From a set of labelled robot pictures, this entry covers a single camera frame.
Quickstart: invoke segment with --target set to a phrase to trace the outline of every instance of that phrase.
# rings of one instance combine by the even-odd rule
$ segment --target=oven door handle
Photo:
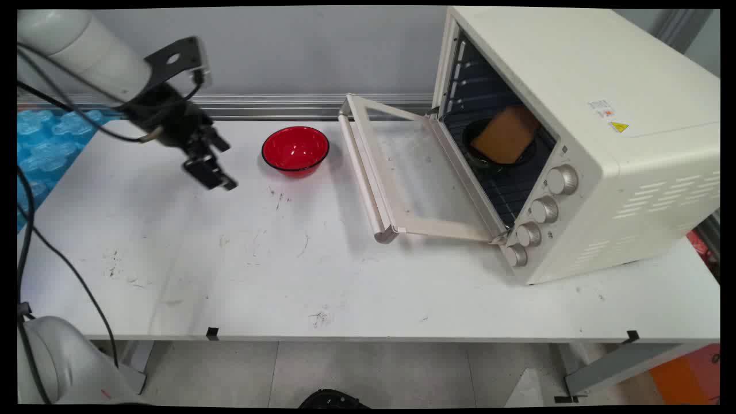
[[[347,100],[343,105],[343,108],[347,106]],[[340,128],[342,129],[342,136],[345,140],[347,153],[350,155],[350,164],[353,167],[355,173],[355,180],[358,181],[358,189],[361,193],[361,199],[363,200],[363,207],[368,214],[368,221],[371,229],[373,230],[373,236],[379,243],[390,243],[397,235],[395,229],[391,225],[384,225],[378,211],[378,205],[373,192],[369,189],[368,176],[366,174],[365,166],[358,156],[358,148],[355,144],[355,137],[353,136],[353,129],[350,126],[350,120],[347,118],[346,111],[340,110],[340,114],[337,117],[340,122]]]

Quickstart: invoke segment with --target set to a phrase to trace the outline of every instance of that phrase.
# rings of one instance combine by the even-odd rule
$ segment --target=gray wall
[[[186,36],[205,44],[208,94],[430,93],[446,6],[95,10],[145,56]],[[183,90],[190,82],[176,82]]]
[[[713,10],[685,56],[721,77],[721,10]]]

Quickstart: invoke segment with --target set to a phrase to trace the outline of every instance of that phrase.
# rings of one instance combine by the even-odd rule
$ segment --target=yellow warning sticker
[[[622,133],[626,128],[629,127],[627,124],[620,124],[618,122],[610,122],[610,124],[619,133]]]

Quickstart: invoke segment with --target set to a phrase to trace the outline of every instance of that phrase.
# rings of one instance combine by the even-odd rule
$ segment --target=red bowl
[[[310,127],[288,127],[266,138],[261,156],[287,177],[301,178],[317,170],[330,152],[325,134]]]

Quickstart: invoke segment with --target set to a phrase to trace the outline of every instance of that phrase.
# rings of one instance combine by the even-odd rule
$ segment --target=white table
[[[261,159],[263,140],[293,124],[331,145],[301,180]],[[108,127],[141,134],[126,121]],[[239,181],[231,192],[190,178],[179,150],[98,133],[38,211],[37,227],[77,266],[118,339],[206,340],[214,327],[220,340],[621,343],[636,330],[631,345],[670,344],[648,348],[669,359],[720,340],[720,287],[686,239],[662,257],[530,287],[488,245],[378,244],[337,122],[216,127],[233,146],[219,158]],[[107,337],[37,238],[25,274],[37,316]]]

